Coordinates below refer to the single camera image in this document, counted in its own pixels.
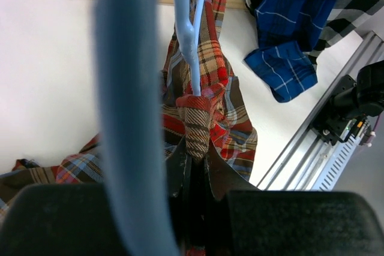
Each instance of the plaid fabric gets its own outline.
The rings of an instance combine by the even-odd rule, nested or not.
[[[188,151],[199,160],[211,139],[223,159],[248,179],[257,135],[247,116],[239,81],[218,42],[225,3],[205,0],[199,39],[201,97],[190,95],[189,68],[178,50],[176,35],[172,37],[162,72],[164,153],[171,154],[186,134]],[[42,168],[33,161],[18,160],[14,171],[0,176],[0,224],[23,187],[34,183],[102,182],[100,166],[98,135],[59,166]],[[187,255],[205,255],[205,251],[194,248]]]
[[[313,64],[320,53],[343,39],[384,6],[384,0],[337,0],[326,26],[309,58]]]
[[[193,19],[196,0],[190,0]],[[242,100],[239,80],[218,42],[226,0],[205,0],[198,54],[202,96],[192,94],[189,65],[173,34],[163,70],[163,118],[166,156],[185,134],[188,152],[196,161],[211,139],[227,163],[247,180],[253,166],[257,135]]]
[[[256,8],[259,49],[245,61],[288,102],[317,83],[316,71],[302,52],[310,52],[336,0],[263,0]]]
[[[262,0],[244,1],[252,15],[254,15],[255,9],[262,2]],[[311,63],[316,65],[317,57],[324,49],[343,39],[351,31],[366,22],[383,6],[384,0],[336,0],[317,44],[311,52],[306,53]]]

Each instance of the white table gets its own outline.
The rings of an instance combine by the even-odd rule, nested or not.
[[[0,0],[0,7],[0,173],[10,171],[18,158],[57,165],[98,132],[92,1]],[[173,22],[173,7],[159,6],[159,69]],[[256,39],[254,19],[247,11],[226,11],[220,43],[259,134],[253,184],[362,41],[351,33],[325,51],[319,58],[319,84],[279,104],[242,61],[256,48]]]

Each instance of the light blue tube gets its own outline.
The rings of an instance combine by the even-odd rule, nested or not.
[[[194,25],[190,22],[190,0],[175,1],[175,26],[181,55],[190,66],[193,95],[201,96],[200,65],[197,55],[204,0],[197,0]]]
[[[194,19],[193,19],[193,28],[195,31],[194,43],[196,45],[196,49],[197,49],[197,45],[199,45],[199,32],[200,32],[200,24],[202,21],[203,7],[204,7],[204,0],[197,0],[196,10],[194,12]]]
[[[156,1],[97,0],[95,10],[103,174],[121,239],[135,256],[180,255],[166,197]]]

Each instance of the plaid shirt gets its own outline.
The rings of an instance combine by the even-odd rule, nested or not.
[[[246,6],[252,15],[254,15],[256,8],[262,3],[262,1],[263,0],[245,0]],[[305,52],[304,54],[308,56],[313,65],[317,65],[317,57],[322,51],[324,51],[324,49],[343,39],[351,31],[366,22],[383,6],[384,0],[336,0],[316,45],[313,47],[311,52]],[[264,50],[265,53],[259,53],[259,55],[252,56],[257,54],[257,50],[255,50],[250,54],[251,57],[248,59],[248,65],[255,67],[255,70],[258,71],[257,74],[260,78],[268,84],[275,83],[275,86],[270,85],[272,93],[274,94],[274,97],[276,97],[277,100],[280,99],[281,102],[293,98],[292,95],[300,94],[303,90],[314,85],[317,81],[316,72],[309,66],[309,62],[304,55],[297,49],[297,46],[294,43],[290,43],[289,45],[291,46],[291,52],[293,52],[294,55],[300,55],[300,58],[302,58],[302,65],[297,69],[291,69],[290,65],[292,62],[287,63],[287,61],[276,61],[275,58],[277,50],[280,50],[279,46],[277,46],[277,50],[275,51]],[[264,65],[258,68],[258,63],[263,63],[263,58],[260,54],[268,60],[266,60],[266,63],[264,62]],[[271,73],[272,69],[269,66],[273,67],[276,73]],[[296,72],[296,70],[301,72],[301,76],[298,78],[300,79],[302,85],[300,85],[300,83],[296,80],[295,74],[292,74],[292,72]]]
[[[312,51],[336,0],[262,0],[256,8],[259,48],[245,61],[288,102],[317,83],[303,52]]]
[[[337,0],[314,49],[309,53],[313,64],[320,53],[366,22],[384,6],[384,0]]]
[[[192,16],[196,0],[190,1]],[[164,154],[170,155],[185,135],[187,150],[198,161],[212,140],[223,159],[249,179],[257,134],[245,110],[239,80],[218,42],[225,4],[226,0],[205,0],[198,45],[201,97],[191,95],[189,66],[181,57],[176,34],[172,37],[161,73]],[[0,176],[0,223],[16,194],[26,185],[102,182],[101,162],[98,135],[59,166],[42,168],[31,161],[17,161],[15,172]],[[188,255],[204,254],[201,249],[188,251]]]

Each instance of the blue plaid shirt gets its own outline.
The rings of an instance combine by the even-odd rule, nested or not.
[[[256,8],[259,48],[245,62],[278,102],[288,102],[317,83],[316,70],[303,52],[316,45],[335,2],[263,0]]]

